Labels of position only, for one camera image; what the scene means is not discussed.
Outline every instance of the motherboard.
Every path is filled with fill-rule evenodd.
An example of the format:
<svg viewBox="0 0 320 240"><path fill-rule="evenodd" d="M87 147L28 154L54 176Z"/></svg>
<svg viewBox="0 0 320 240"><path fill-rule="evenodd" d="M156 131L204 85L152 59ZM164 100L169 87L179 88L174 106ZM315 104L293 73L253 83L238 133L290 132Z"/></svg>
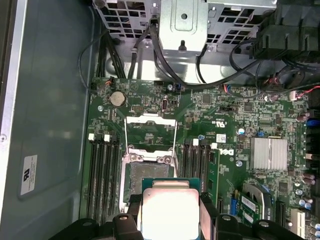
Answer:
<svg viewBox="0 0 320 240"><path fill-rule="evenodd" d="M306 173L308 97L246 97L255 88L192 91L163 81L94 78L81 218L126 212L142 178L199 178L220 213L273 220L308 238L316 219Z"/></svg>

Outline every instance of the silver heatsink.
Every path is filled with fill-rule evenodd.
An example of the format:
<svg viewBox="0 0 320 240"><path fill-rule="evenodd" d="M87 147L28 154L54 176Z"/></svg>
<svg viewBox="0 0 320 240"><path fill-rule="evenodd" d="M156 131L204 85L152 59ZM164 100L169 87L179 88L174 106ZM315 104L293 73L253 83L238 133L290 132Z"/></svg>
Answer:
<svg viewBox="0 0 320 240"><path fill-rule="evenodd" d="M251 169L287 170L287 140L278 138L251 139Z"/></svg>

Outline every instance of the white label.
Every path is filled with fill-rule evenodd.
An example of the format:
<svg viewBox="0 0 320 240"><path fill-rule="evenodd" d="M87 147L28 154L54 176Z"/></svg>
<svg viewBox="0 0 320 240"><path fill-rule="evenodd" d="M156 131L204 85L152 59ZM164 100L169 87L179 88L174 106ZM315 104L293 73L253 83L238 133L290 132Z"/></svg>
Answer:
<svg viewBox="0 0 320 240"><path fill-rule="evenodd" d="M235 154L235 150L233 149L221 149L219 148L219 151L220 151L220 154L221 155L230 155L230 156L233 156Z"/></svg>
<svg viewBox="0 0 320 240"><path fill-rule="evenodd" d="M35 189L37 158L38 155L26 156L24 158L21 195L27 194Z"/></svg>
<svg viewBox="0 0 320 240"><path fill-rule="evenodd" d="M241 201L244 203L244 205L246 205L248 208L250 208L251 210L253 210L254 212L256 211L256 205L249 201L248 199L246 199L244 196L242 196Z"/></svg>
<svg viewBox="0 0 320 240"><path fill-rule="evenodd" d="M225 134L217 134L216 142L220 144L225 144L227 142L227 135Z"/></svg>
<svg viewBox="0 0 320 240"><path fill-rule="evenodd" d="M212 121L212 124L215 124L215 126L217 128L225 128L226 127L226 123L224 123L223 121Z"/></svg>
<svg viewBox="0 0 320 240"><path fill-rule="evenodd" d="M244 218L247 219L250 223L254 223L254 219L250 217L248 214L244 213Z"/></svg>

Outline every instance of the red wire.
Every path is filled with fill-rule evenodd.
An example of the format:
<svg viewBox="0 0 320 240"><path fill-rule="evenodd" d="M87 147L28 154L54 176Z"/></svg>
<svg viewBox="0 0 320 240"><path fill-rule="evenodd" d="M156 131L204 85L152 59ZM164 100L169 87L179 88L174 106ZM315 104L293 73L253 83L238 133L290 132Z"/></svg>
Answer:
<svg viewBox="0 0 320 240"><path fill-rule="evenodd" d="M300 94L298 95L298 98L301 98L304 94L311 93L311 92L312 92L313 90L315 90L315 89L320 89L320 86L314 86L313 88L311 88L311 89L309 89L309 90L307 90L307 91L304 91L304 92L300 93Z"/></svg>

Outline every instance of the circuit board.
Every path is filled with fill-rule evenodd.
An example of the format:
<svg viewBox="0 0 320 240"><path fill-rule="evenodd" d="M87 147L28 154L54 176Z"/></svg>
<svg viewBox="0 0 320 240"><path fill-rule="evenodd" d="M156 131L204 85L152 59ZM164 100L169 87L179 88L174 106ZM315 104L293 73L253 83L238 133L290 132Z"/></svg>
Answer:
<svg viewBox="0 0 320 240"><path fill-rule="evenodd" d="M90 96L81 218L102 222L118 213L121 201L127 203L130 194L138 194L132 190L140 187L134 178L199 176L201 190L209 193L219 211L234 215L242 207L235 204L243 184L259 185L270 193L273 203L285 204L288 220L290 209L300 207L296 190L309 194L310 185L302 182L306 127L297 121L308 108L307 96L296 101L290 101L289 93L276 99L243 99L256 90L233 86L233 94L239 96L234 97L218 88L193 92L170 82L114 79L110 83L107 78L93 82L106 87ZM130 122L128 117L138 121ZM92 142L97 138L103 142L104 136L113 144L94 147ZM283 143L276 140L285 140L284 167L255 167L253 139L274 140L275 145ZM164 158L145 162L144 170L136 162L122 167L128 145L147 152L169 151L174 164L159 164ZM105 157L99 159L97 154Z"/></svg>

